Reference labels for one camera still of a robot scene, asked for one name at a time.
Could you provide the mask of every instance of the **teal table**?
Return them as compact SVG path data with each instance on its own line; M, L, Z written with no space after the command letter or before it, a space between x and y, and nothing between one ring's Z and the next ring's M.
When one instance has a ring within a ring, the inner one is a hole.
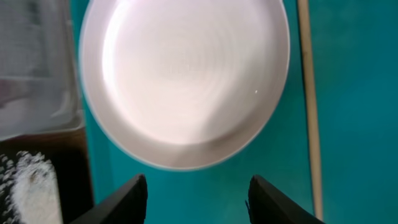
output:
M86 0L72 1L76 40L86 5ZM252 175L260 174L313 212L297 6L293 0L286 0L285 6L291 56L284 93L260 135L222 164L195 172L169 172L137 162L104 135L85 103L96 203L135 174L144 173L149 191L146 224L249 223L244 201Z
M326 223L398 223L398 1L309 0Z

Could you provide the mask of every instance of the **wooden stick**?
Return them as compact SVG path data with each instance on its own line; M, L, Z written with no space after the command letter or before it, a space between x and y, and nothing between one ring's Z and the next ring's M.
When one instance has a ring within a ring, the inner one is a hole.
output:
M310 165L312 194L315 216L323 220L321 154L318 129L317 96L313 71L310 14L308 0L297 0L300 21L300 36L304 70L305 101L307 104L308 143L310 148Z

